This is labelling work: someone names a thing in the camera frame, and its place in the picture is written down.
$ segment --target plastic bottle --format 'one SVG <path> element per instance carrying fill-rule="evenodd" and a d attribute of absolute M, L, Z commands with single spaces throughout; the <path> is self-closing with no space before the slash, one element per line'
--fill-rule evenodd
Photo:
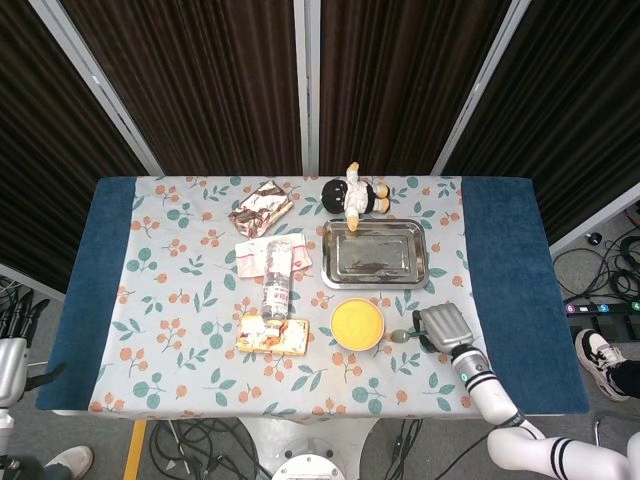
<path fill-rule="evenodd" d="M 267 265 L 262 297 L 262 319 L 284 320 L 289 314 L 291 244 L 274 240 L 267 245 Z"/>

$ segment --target yellow bowl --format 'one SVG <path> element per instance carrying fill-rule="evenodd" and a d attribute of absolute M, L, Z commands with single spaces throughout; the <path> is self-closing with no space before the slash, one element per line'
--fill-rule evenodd
<path fill-rule="evenodd" d="M 350 298 L 331 314 L 331 333 L 336 342 L 348 350 L 369 350 L 382 338 L 384 317 L 369 300 Z"/>

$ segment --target stainless steel tray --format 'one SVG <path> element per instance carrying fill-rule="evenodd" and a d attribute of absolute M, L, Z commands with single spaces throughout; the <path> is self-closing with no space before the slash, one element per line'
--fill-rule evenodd
<path fill-rule="evenodd" d="M 411 289 L 427 284 L 424 230 L 413 220 L 344 220 L 324 224 L 322 279 L 342 289 Z"/>

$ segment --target dark curtain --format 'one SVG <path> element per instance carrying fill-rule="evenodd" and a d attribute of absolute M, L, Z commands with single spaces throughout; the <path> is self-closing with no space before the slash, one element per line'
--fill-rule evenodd
<path fill-rule="evenodd" d="M 0 263 L 64 292 L 96 182 L 145 170 L 28 2 L 0 36 Z"/>
<path fill-rule="evenodd" d="M 302 173 L 291 1 L 62 4 L 166 174 Z"/>
<path fill-rule="evenodd" d="M 428 174 L 508 6 L 323 0 L 321 174 Z"/>
<path fill-rule="evenodd" d="M 551 243 L 640 181 L 640 3 L 533 2 L 445 173 L 532 178 Z"/>

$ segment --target white outfit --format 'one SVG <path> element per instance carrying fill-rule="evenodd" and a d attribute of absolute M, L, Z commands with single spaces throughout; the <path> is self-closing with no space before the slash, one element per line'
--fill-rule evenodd
<path fill-rule="evenodd" d="M 344 196 L 345 217 L 358 218 L 360 213 L 364 213 L 369 201 L 367 185 L 367 182 L 358 180 L 357 171 L 347 170 L 347 194 Z"/>

